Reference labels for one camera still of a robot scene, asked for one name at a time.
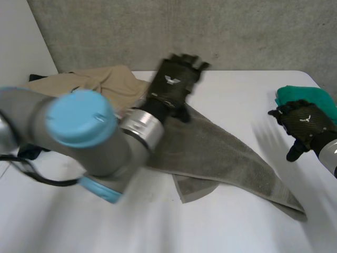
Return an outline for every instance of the gray towel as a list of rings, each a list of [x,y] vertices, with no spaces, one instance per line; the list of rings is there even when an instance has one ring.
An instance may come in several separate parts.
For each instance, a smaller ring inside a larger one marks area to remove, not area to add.
[[[175,118],[165,122],[164,137],[147,163],[153,169],[179,175],[173,178],[183,202],[203,197],[224,182],[304,213],[258,154],[190,106],[188,110],[191,123]]]

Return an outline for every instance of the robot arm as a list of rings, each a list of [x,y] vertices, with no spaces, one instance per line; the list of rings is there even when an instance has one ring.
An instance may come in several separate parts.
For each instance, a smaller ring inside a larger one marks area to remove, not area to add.
[[[337,178],[337,133],[324,132],[311,143],[320,162]]]
[[[163,124],[140,109],[118,126],[109,102],[92,91],[55,99],[6,89],[0,93],[0,108],[2,122],[10,126],[1,139],[12,137],[12,145],[5,147],[28,142],[74,158],[87,171],[80,184],[109,202],[118,200],[164,133]],[[161,113],[165,118],[168,110]]]
[[[186,96],[208,67],[201,63],[195,68],[196,60],[190,55],[164,59],[146,102],[120,125],[108,100],[96,92],[53,98],[26,89],[2,89],[0,152],[31,143],[68,155],[87,171],[79,183],[115,203],[160,141],[165,119],[187,114]]]

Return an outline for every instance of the white wall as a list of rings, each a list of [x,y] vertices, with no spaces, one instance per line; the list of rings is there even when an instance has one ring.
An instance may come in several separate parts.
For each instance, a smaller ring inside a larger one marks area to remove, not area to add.
[[[56,74],[55,64],[26,0],[0,0],[0,87],[29,74]]]

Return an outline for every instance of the black cable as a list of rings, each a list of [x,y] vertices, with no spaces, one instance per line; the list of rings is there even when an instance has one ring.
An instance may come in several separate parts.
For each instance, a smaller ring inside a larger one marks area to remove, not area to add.
[[[28,165],[29,168],[32,170],[30,171],[24,171],[18,166],[14,166],[18,171],[21,173],[25,174],[26,176],[36,180],[37,182],[40,183],[45,183],[50,186],[58,186],[58,187],[66,187],[66,186],[73,186],[78,183],[79,178],[77,179],[71,179],[71,180],[65,180],[65,181],[55,181],[51,179],[46,179],[44,178],[39,172],[35,169],[35,167],[26,159],[20,158],[20,157],[15,157],[11,154],[2,154],[0,155],[0,161],[7,161],[7,162],[20,162],[22,165]]]

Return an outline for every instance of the blue joint cap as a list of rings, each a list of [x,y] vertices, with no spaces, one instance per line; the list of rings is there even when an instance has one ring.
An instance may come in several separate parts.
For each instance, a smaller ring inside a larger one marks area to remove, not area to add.
[[[55,100],[46,112],[45,125],[58,143],[71,148],[90,148],[113,134],[117,119],[105,97],[80,90]]]
[[[121,193],[114,191],[87,177],[82,177],[79,181],[79,184],[82,185],[88,191],[92,192],[93,194],[99,196],[100,198],[112,204],[116,203],[122,195]]]

